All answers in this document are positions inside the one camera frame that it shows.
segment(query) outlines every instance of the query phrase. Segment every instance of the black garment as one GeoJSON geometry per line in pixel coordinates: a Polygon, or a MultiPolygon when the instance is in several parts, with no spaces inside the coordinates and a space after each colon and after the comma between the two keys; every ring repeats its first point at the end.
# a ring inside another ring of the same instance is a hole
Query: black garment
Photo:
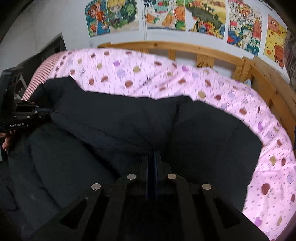
{"type": "Polygon", "coordinates": [[[9,164],[17,201],[34,228],[92,183],[114,183],[156,150],[173,172],[192,183],[211,183],[242,210],[262,144],[222,110],[186,96],[153,100],[85,92],[71,77],[48,80],[32,100],[54,109],[55,125],[19,141],[9,164]]]}

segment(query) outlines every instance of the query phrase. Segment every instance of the children's artwork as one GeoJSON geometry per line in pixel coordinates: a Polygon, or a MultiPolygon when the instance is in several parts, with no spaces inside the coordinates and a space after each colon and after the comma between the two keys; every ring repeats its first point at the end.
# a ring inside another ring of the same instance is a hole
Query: children's artwork
{"type": "Polygon", "coordinates": [[[264,55],[276,62],[281,68],[284,67],[284,40],[287,29],[268,15],[267,37],[264,55]]]}
{"type": "Polygon", "coordinates": [[[226,8],[225,0],[186,0],[186,9],[196,21],[189,31],[224,38],[226,8]]]}
{"type": "Polygon", "coordinates": [[[238,0],[229,0],[227,43],[258,55],[261,43],[261,14],[238,0]]]}
{"type": "Polygon", "coordinates": [[[137,3],[135,0],[108,0],[110,32],[139,30],[137,3]]]}
{"type": "Polygon", "coordinates": [[[85,16],[90,37],[110,32],[105,0],[91,1],[85,8],[85,16]]]}
{"type": "Polygon", "coordinates": [[[144,0],[147,28],[185,31],[184,0],[144,0]]]}

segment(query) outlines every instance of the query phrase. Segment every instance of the wooden headboard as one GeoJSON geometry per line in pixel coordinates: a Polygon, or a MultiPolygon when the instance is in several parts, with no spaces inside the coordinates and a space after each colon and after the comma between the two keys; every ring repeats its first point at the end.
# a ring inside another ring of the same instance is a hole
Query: wooden headboard
{"type": "Polygon", "coordinates": [[[294,145],[296,95],[284,79],[281,78],[272,67],[258,57],[255,57],[253,60],[245,57],[239,58],[219,50],[178,42],[143,41],[118,44],[104,43],[98,47],[129,49],[141,51],[143,53],[149,53],[150,49],[167,50],[168,57],[171,60],[176,60],[176,51],[194,53],[196,54],[195,66],[197,68],[213,68],[215,59],[231,63],[235,65],[232,78],[241,82],[247,79],[252,81],[252,88],[261,95],[270,107],[271,112],[285,128],[294,145]]]}

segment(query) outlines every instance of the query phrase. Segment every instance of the metal pin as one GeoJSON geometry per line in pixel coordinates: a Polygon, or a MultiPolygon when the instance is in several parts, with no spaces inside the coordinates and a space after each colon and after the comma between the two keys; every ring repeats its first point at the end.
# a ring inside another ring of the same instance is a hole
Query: metal pin
{"type": "Polygon", "coordinates": [[[202,188],[205,189],[205,190],[210,190],[210,189],[211,189],[211,185],[208,184],[208,183],[204,183],[204,184],[202,185],[202,188]]]}
{"type": "Polygon", "coordinates": [[[176,179],[177,178],[177,175],[176,174],[174,174],[174,173],[170,173],[169,175],[168,175],[168,179],[176,179]]]}
{"type": "Polygon", "coordinates": [[[128,174],[127,175],[127,179],[129,179],[129,180],[134,180],[134,179],[136,179],[136,175],[135,174],[128,174]]]}
{"type": "Polygon", "coordinates": [[[91,186],[92,190],[94,191],[97,191],[101,188],[101,184],[98,184],[98,183],[94,183],[92,186],[91,186]]]}

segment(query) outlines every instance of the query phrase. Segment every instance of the mattress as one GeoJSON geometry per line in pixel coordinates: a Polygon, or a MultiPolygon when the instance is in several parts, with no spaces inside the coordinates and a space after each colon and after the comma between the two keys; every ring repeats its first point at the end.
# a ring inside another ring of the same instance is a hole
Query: mattress
{"type": "Polygon", "coordinates": [[[83,49],[61,52],[43,62],[23,99],[27,100],[47,79],[66,76],[85,91],[154,99],[185,95],[235,116],[262,142],[243,214],[270,240],[275,240],[291,220],[296,211],[292,143],[252,88],[210,68],[197,69],[157,55],[112,48],[83,49]]]}

